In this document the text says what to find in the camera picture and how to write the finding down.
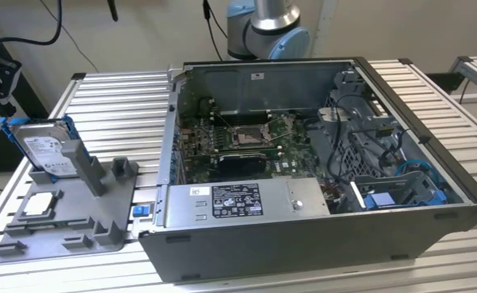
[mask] sticker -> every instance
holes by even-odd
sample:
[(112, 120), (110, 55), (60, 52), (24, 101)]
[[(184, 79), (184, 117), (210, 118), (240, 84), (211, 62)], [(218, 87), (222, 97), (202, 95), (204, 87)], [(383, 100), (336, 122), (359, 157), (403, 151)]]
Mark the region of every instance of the sticker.
[(264, 73), (252, 73), (252, 81), (264, 79)]
[(211, 194), (210, 186), (190, 188), (190, 195), (210, 195), (210, 194)]
[(71, 159), (62, 154), (62, 143), (54, 137), (26, 137), (26, 144), (43, 169), (56, 175), (78, 175)]
[(216, 218), (264, 214), (258, 184), (212, 186), (212, 203), (214, 217)]

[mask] blue latch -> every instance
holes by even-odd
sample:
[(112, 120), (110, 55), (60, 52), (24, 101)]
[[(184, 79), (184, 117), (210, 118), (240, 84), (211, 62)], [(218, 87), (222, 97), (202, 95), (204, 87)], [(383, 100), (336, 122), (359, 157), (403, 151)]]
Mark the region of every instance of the blue latch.
[(148, 217), (150, 215), (150, 206), (135, 206), (132, 215), (135, 218)]
[(388, 192), (383, 192), (380, 194), (370, 194), (368, 197), (366, 197), (363, 200), (366, 202), (368, 210), (371, 211), (387, 206), (396, 205), (396, 202)]

